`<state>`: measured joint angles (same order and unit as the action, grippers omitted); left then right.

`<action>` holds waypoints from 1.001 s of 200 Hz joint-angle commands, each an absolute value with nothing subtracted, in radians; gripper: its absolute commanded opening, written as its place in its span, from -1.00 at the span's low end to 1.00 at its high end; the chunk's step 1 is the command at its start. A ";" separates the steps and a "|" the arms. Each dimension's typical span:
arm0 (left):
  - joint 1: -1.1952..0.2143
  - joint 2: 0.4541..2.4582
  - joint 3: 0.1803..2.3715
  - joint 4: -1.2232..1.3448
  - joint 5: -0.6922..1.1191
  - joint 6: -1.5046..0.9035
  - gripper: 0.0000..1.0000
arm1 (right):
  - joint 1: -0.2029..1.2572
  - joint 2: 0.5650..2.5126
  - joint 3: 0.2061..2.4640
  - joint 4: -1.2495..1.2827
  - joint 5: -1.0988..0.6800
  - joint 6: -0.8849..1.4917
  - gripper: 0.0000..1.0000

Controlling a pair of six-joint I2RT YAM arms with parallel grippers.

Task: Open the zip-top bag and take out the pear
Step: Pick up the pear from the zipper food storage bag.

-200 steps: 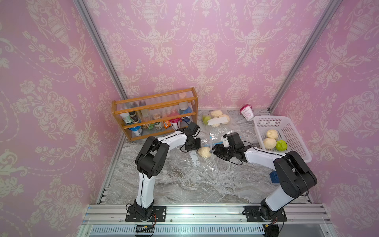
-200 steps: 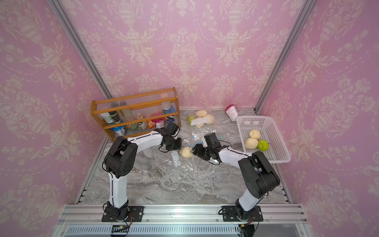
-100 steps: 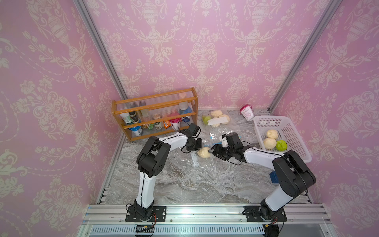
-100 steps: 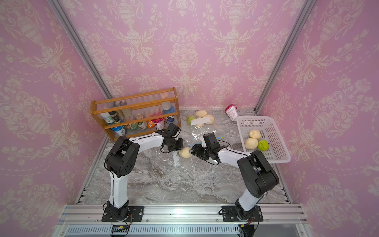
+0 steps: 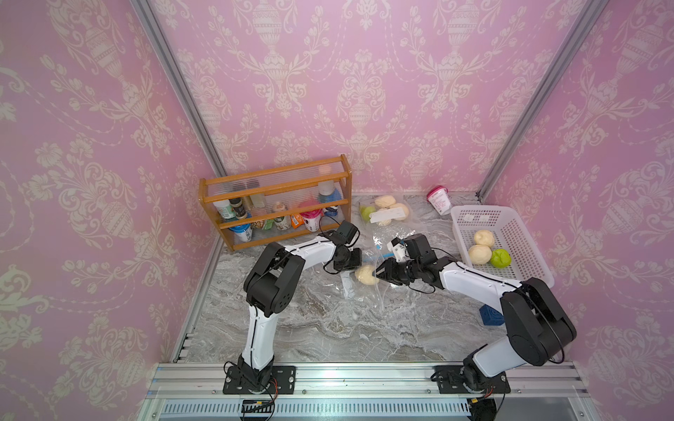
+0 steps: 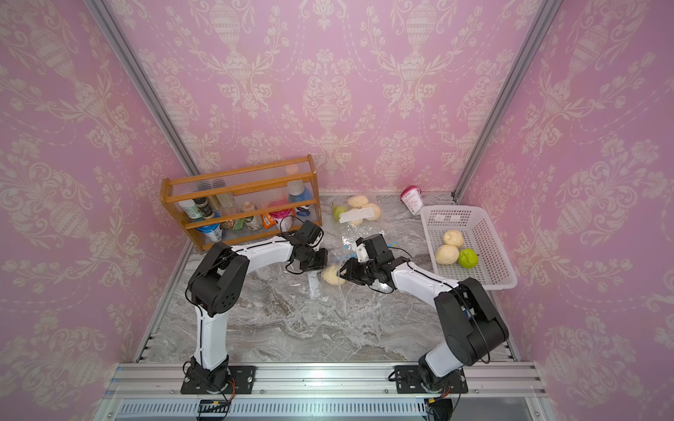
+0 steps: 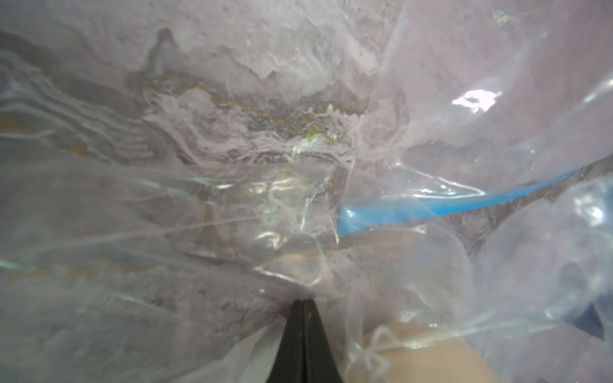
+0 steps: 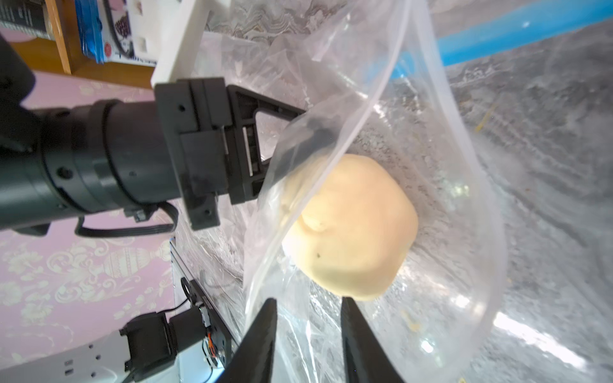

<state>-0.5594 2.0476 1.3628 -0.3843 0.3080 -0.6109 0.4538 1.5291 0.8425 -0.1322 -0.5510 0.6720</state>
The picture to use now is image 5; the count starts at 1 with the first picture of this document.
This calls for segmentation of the beige pear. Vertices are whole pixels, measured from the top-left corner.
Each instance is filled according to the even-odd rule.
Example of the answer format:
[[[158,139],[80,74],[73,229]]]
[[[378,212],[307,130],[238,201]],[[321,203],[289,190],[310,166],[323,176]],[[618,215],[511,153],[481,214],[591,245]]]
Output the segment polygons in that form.
[[[379,279],[372,275],[372,272],[376,268],[371,264],[363,264],[360,268],[355,271],[355,277],[358,282],[361,282],[363,285],[376,285],[379,283]]]
[[[487,245],[477,244],[469,249],[469,259],[472,265],[484,265],[491,261],[493,251]]]
[[[490,230],[478,230],[475,232],[473,240],[476,245],[494,247],[496,243],[496,237],[494,233]]]

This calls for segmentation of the clear zip-top bag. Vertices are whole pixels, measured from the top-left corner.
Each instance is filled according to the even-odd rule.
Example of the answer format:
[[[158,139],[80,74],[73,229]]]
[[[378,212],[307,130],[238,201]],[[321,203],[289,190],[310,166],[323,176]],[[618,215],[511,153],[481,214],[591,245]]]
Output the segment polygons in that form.
[[[388,258],[395,258],[395,255],[387,250],[363,247],[362,265],[340,273],[344,298],[368,307],[370,310],[382,312],[412,293],[407,286],[393,285],[372,275],[375,269]]]
[[[403,240],[419,231],[412,206],[400,194],[360,196],[357,210],[366,241],[381,254],[389,254],[387,245],[394,238]]]

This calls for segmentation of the green pear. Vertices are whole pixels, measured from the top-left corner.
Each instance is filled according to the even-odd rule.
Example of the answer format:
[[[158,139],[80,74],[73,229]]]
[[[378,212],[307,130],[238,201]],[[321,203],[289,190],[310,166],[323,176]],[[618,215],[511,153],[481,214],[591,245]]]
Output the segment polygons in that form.
[[[494,268],[508,268],[512,264],[512,257],[503,248],[495,249],[491,253],[490,264]]]
[[[360,208],[360,215],[364,223],[370,223],[370,215],[377,211],[374,205],[362,206]]]

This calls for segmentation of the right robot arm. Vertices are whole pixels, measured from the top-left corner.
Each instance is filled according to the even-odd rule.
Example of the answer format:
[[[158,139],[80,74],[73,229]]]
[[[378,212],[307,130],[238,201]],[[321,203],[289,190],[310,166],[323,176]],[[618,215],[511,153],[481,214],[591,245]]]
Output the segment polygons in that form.
[[[410,287],[416,281],[468,296],[500,313],[506,336],[464,358],[458,378],[467,391],[489,393],[493,384],[513,368],[541,367],[565,356],[565,347],[577,338],[577,329],[548,284],[531,277],[506,279],[470,268],[452,255],[439,257],[423,234],[396,238],[396,252],[373,272],[377,279]]]

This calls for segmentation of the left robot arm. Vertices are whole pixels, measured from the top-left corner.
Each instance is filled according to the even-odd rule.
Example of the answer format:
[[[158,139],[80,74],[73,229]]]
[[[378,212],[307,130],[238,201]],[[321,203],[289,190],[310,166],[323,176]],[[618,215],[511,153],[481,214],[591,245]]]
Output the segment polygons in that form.
[[[362,263],[362,251],[356,247],[359,239],[360,230],[344,221],[337,229],[303,243],[283,246],[271,242],[265,247],[244,282],[249,330],[232,374],[240,375],[254,391],[266,389],[272,378],[278,315],[291,303],[303,271],[332,266],[329,273],[339,275],[359,267]]]

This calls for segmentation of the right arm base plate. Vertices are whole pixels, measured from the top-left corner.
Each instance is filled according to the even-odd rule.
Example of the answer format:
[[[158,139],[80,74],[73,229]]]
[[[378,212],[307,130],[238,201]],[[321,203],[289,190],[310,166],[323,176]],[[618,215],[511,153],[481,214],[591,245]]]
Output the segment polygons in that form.
[[[458,365],[433,367],[430,380],[435,382],[441,394],[509,394],[512,390],[505,372],[495,377],[486,377],[478,368]]]

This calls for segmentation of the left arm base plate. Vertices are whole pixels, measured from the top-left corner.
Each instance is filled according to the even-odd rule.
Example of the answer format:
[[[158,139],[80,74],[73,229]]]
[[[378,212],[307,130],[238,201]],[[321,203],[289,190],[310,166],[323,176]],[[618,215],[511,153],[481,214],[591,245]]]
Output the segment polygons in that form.
[[[273,365],[262,370],[255,370],[246,364],[226,365],[226,379],[223,384],[224,395],[261,395],[270,393],[293,395],[297,377],[296,366]]]

